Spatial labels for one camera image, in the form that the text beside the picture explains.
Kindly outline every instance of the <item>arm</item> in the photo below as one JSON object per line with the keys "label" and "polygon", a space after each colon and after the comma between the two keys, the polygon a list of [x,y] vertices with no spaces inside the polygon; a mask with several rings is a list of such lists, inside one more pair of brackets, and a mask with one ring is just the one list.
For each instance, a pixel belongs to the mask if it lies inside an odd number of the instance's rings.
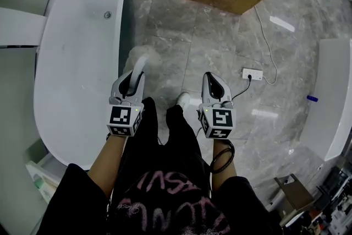
{"label": "arm", "polygon": [[117,177],[125,138],[110,136],[87,174],[70,164],[37,234],[105,234],[108,198]]}
{"label": "arm", "polygon": [[[227,147],[214,140],[214,157]],[[230,152],[223,154],[214,169],[222,167],[230,157]],[[280,225],[272,222],[248,180],[237,176],[233,162],[222,172],[212,175],[212,190],[212,201],[224,213],[233,231],[238,234],[282,234]]]}
{"label": "arm", "polygon": [[125,140],[125,137],[111,135],[88,172],[107,198],[110,198],[114,188]]}
{"label": "arm", "polygon": [[[216,157],[222,150],[226,149],[228,145],[222,143],[221,141],[214,139],[214,147],[213,147],[213,157]],[[217,170],[221,168],[225,163],[230,159],[231,152],[227,152],[223,154],[219,160],[214,165],[214,169]],[[227,168],[225,168],[222,172],[216,173],[212,175],[212,190],[215,193],[221,185],[230,177],[237,176],[235,164],[232,162]]]}

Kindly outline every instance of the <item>electrical outlet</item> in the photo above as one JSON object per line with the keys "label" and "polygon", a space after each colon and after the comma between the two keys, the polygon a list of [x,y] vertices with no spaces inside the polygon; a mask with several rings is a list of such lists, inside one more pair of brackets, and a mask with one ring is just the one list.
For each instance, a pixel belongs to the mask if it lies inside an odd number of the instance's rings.
{"label": "electrical outlet", "polygon": [[252,80],[262,80],[263,79],[263,71],[262,70],[253,70],[253,69],[243,68],[242,78],[248,79],[248,75],[252,76]]}

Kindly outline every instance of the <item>white bathtub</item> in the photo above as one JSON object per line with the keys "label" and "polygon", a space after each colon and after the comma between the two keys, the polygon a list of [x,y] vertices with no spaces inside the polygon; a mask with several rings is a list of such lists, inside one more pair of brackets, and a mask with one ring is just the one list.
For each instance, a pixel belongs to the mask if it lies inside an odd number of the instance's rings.
{"label": "white bathtub", "polygon": [[[65,165],[88,170],[105,143],[106,109],[118,77],[124,0],[55,0],[36,69],[39,134]],[[105,13],[111,12],[109,19]]]}

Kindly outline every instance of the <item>black sleeve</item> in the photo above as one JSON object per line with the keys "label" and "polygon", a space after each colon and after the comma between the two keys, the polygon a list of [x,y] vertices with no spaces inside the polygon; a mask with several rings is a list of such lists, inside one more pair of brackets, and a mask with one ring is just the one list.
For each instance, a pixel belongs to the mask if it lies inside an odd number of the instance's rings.
{"label": "black sleeve", "polygon": [[280,225],[271,221],[269,212],[244,177],[227,179],[212,201],[224,213],[233,233],[282,234]]}
{"label": "black sleeve", "polygon": [[68,166],[37,234],[100,234],[108,200],[79,166]]}

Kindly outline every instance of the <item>white sneaker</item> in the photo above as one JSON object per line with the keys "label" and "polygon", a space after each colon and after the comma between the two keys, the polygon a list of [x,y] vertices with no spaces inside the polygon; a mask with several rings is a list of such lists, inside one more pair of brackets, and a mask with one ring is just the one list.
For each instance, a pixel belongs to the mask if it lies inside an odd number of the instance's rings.
{"label": "white sneaker", "polygon": [[187,109],[189,106],[189,101],[191,100],[191,96],[187,92],[183,92],[177,100],[176,105],[180,105],[183,112]]}

